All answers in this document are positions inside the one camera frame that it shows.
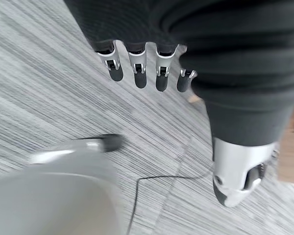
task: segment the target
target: metal joint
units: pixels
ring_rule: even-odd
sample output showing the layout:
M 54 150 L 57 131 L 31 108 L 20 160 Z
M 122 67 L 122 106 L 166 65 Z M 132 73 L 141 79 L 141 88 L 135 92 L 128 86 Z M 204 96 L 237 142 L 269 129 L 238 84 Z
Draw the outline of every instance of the metal joint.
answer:
M 163 56 L 159 55 L 158 52 L 156 52 L 157 58 L 156 58 L 156 71 L 157 71 L 157 76 L 161 75 L 161 67 L 166 68 L 165 77 L 169 76 L 170 73 L 170 65 L 173 60 L 173 57 L 175 55 L 176 49 L 172 55 L 169 56 Z
M 144 50 L 142 53 L 139 53 L 139 54 L 128 52 L 128 57 L 129 57 L 134 73 L 137 73 L 136 65 L 141 65 L 142 73 L 146 72 L 146 64 L 147 64 L 146 50 Z
M 116 70 L 120 68 L 120 57 L 115 41 L 113 41 L 114 50 L 110 54 L 101 54 L 97 52 L 103 64 L 107 67 L 108 70 L 112 70 L 112 67 L 109 65 L 109 61 L 112 61 Z

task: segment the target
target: robotic finger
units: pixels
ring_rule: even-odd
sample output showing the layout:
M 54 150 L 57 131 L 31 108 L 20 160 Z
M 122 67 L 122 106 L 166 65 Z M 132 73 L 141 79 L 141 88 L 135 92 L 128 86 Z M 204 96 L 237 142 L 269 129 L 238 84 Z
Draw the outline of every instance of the robotic finger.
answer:
M 120 64 L 120 57 L 115 41 L 96 43 L 96 53 L 103 64 L 109 70 L 112 80 L 119 82 L 123 79 L 123 71 Z
M 135 45 L 125 43 L 124 45 L 127 49 L 131 67 L 133 68 L 135 84 L 138 88 L 144 88 L 147 84 L 145 43 Z

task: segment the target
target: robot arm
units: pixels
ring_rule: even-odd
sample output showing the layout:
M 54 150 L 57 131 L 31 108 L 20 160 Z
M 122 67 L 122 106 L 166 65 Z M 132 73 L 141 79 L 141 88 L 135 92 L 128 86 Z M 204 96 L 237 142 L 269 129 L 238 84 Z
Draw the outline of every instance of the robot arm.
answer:
M 146 58 L 142 49 L 135 49 L 137 45 L 157 44 L 159 91 L 167 86 L 176 45 L 186 45 L 178 89 L 184 91 L 193 79 L 194 93 L 205 101 L 217 199 L 235 206 L 260 184 L 266 161 L 294 108 L 293 0 L 65 3 L 101 58 L 108 56 L 98 46 L 110 42 L 109 53 L 115 57 L 113 40 L 123 41 L 139 88 L 146 85 Z M 118 57 L 103 62 L 109 72 L 119 68 L 118 79 L 110 75 L 120 81 Z

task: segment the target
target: black cable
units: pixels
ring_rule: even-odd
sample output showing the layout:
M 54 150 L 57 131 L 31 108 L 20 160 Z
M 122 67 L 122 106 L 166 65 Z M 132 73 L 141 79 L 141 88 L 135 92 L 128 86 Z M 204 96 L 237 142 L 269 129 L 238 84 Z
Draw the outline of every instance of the black cable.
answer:
M 211 172 L 211 170 L 212 170 L 212 166 L 209 168 L 209 170 L 207 170 L 204 174 L 200 176 L 158 175 L 158 176 L 149 176 L 149 177 L 139 178 L 138 180 L 136 180 L 134 205 L 133 205 L 131 219 L 127 227 L 126 235 L 129 235 L 132 228 L 132 223 L 133 223 L 133 219 L 134 219 L 134 215 L 136 211 L 137 199 L 138 199 L 139 182 L 141 180 L 150 180 L 150 179 L 159 179 L 159 178 L 179 178 L 179 179 L 185 179 L 185 180 L 199 180 L 199 179 L 205 178 Z

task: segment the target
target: floor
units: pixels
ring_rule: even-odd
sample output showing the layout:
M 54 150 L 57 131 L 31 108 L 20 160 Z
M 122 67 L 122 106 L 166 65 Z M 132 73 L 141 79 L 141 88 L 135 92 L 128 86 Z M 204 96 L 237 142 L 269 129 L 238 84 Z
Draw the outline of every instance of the floor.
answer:
M 124 234 L 135 181 L 154 175 L 205 174 L 211 167 L 203 103 L 176 90 L 177 58 L 168 89 L 155 88 L 155 46 L 147 45 L 147 87 L 124 72 L 108 77 L 61 0 L 0 0 L 0 174 L 21 169 L 30 153 L 61 141 L 122 133 L 126 144 L 107 155 L 123 192 Z M 211 174 L 197 181 L 143 181 L 132 235 L 294 235 L 294 185 L 276 180 L 276 163 L 241 205 L 218 204 Z

